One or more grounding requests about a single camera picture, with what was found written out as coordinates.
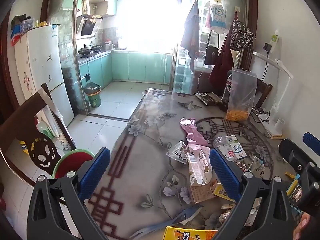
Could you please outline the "person's right hand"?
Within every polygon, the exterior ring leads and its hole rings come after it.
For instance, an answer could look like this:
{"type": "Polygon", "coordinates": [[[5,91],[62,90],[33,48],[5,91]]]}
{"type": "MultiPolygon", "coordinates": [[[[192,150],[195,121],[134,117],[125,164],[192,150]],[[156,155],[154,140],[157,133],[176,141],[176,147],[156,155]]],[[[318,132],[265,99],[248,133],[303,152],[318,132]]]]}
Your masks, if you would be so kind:
{"type": "Polygon", "coordinates": [[[301,216],[299,224],[293,231],[293,240],[299,240],[301,238],[303,230],[306,228],[307,224],[310,222],[311,216],[304,212],[301,216]]]}

